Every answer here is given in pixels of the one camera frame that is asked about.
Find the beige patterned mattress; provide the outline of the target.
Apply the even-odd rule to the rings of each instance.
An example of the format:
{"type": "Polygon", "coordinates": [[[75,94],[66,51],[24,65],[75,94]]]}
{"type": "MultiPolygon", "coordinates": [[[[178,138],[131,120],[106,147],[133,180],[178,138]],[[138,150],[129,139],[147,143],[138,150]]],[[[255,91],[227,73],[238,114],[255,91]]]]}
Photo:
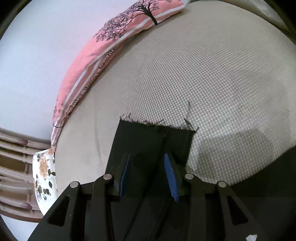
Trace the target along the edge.
{"type": "Polygon", "coordinates": [[[240,4],[197,1],[133,37],[74,109],[60,191],[107,165],[121,117],[194,135],[187,170],[226,181],[270,240],[295,240],[295,40],[240,4]]]}

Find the black pants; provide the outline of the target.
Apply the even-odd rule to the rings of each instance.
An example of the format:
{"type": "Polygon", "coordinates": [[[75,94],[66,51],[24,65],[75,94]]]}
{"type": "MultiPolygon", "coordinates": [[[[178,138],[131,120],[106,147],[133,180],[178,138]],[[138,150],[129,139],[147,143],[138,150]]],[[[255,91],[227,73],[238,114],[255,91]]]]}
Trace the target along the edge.
{"type": "Polygon", "coordinates": [[[184,195],[175,202],[164,167],[171,153],[182,176],[197,129],[188,118],[181,126],[164,122],[121,118],[113,139],[104,181],[104,225],[107,240],[184,240],[190,192],[183,180],[184,195]],[[125,152],[130,161],[122,197],[114,193],[114,174],[125,152]]]}

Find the white floral pillow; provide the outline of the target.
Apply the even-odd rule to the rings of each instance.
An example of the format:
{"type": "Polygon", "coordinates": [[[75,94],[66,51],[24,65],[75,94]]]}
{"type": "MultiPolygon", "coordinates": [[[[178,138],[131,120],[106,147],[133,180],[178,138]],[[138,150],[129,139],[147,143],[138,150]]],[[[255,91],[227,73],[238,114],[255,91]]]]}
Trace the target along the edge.
{"type": "Polygon", "coordinates": [[[55,158],[51,148],[34,154],[32,172],[37,204],[41,213],[45,215],[59,196],[55,158]]]}

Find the beige curtain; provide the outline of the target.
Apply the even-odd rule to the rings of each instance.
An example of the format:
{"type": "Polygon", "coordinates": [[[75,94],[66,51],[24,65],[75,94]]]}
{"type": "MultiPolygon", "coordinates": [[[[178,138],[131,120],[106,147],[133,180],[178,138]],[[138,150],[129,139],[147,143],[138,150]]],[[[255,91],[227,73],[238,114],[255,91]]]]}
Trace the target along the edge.
{"type": "Polygon", "coordinates": [[[1,128],[1,214],[21,221],[43,218],[35,197],[33,155],[50,142],[1,128]]]}

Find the pink striped tree-print pillow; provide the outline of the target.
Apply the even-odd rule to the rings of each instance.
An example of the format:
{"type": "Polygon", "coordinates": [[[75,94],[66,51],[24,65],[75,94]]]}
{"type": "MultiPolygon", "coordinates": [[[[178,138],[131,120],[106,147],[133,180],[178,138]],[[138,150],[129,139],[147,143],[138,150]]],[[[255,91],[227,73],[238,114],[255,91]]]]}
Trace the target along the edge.
{"type": "Polygon", "coordinates": [[[51,149],[55,150],[71,112],[123,44],[185,8],[183,1],[137,1],[108,20],[86,43],[62,80],[53,113],[51,149]]]}

